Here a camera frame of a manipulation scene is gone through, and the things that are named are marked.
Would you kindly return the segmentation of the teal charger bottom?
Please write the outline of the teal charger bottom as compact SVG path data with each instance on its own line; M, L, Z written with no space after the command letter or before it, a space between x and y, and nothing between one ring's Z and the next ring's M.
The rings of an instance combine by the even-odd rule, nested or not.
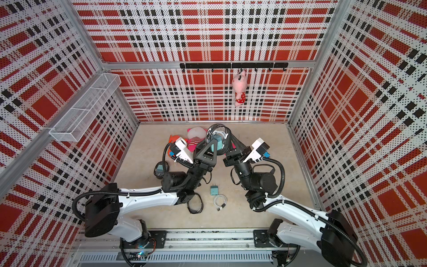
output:
M219 195L219 187L216 185L213 185L210 187L210 195L217 196Z

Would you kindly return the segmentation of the teal charger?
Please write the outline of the teal charger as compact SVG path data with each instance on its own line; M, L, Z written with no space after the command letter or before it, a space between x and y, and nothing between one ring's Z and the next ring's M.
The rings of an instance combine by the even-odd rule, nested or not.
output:
M221 150L224 147L227 134L223 132L217 132L213 135L213 138L217 141L217 150Z
M163 168L163 165L157 165L156 170L155 170L156 176L163 176L165 173L165 170Z
M210 195L217 196L219 195L219 187L216 185L213 185L210 187Z

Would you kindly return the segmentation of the teal charger top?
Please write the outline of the teal charger top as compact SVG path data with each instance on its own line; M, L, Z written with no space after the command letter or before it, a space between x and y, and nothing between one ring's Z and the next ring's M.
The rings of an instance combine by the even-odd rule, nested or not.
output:
M165 173L165 170L163 168L163 165L157 165L156 170L155 170L156 176L163 176Z

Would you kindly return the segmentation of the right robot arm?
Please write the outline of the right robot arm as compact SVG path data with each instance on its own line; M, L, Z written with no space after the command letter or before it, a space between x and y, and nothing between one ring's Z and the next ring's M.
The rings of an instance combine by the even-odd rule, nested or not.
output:
M365 267L367 257L358 246L358 236L344 215L308 208L281 195L286 173L272 159L261 138L244 145L232 133L222 142L225 166L232 166L254 212L270 212L280 218L270 227L269 239L276 246L295 244L317 251L335 267Z

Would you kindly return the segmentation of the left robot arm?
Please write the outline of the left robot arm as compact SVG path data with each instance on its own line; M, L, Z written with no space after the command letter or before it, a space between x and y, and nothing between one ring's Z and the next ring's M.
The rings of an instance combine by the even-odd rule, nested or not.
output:
M145 222L132 219L134 211L156 206L188 204L207 172L216 165L218 141L205 139L195 150L193 164L187 172L166 172L160 187L120 189L110 183L99 191L77 196L72 203L74 215L85 226L85 237L113 235L127 242L148 238Z

